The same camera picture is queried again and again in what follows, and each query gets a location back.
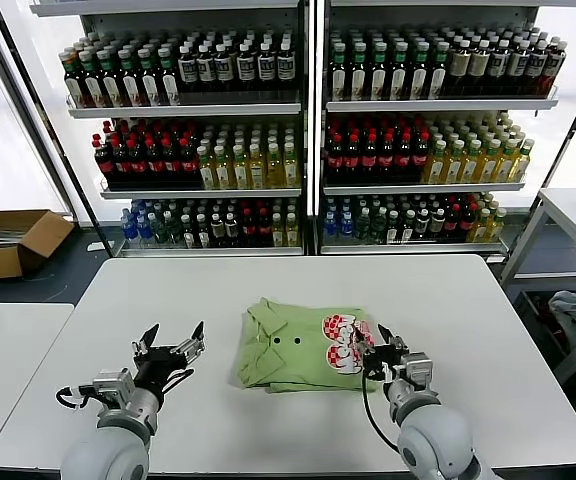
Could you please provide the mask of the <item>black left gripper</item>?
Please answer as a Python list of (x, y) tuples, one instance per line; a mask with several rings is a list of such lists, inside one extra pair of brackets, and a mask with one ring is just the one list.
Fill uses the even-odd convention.
[(150, 391), (155, 396), (163, 396), (170, 375), (186, 369), (185, 357), (199, 357), (205, 351), (204, 322), (200, 321), (189, 339), (177, 346), (152, 347), (159, 330), (159, 324), (146, 330), (141, 338), (132, 342), (134, 363), (137, 374), (134, 385)]

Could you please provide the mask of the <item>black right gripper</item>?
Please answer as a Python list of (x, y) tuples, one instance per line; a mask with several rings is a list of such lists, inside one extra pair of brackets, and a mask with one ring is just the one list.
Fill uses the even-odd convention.
[(358, 367), (364, 370), (364, 377), (368, 380), (384, 382), (387, 371), (393, 372), (401, 364), (403, 355), (409, 353), (409, 348), (401, 336), (383, 326), (377, 325), (384, 341), (382, 345), (374, 346), (372, 337), (362, 332), (353, 333), (352, 348)]

